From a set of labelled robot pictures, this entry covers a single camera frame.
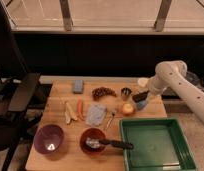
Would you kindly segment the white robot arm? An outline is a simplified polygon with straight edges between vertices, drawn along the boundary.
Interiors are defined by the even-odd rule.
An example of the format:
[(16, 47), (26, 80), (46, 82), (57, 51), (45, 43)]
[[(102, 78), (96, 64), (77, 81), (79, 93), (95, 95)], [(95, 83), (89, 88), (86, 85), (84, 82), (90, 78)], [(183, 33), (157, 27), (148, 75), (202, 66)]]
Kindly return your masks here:
[(148, 96), (161, 95), (170, 87), (204, 124), (204, 92), (185, 79), (187, 65), (181, 60), (160, 62), (147, 83)]

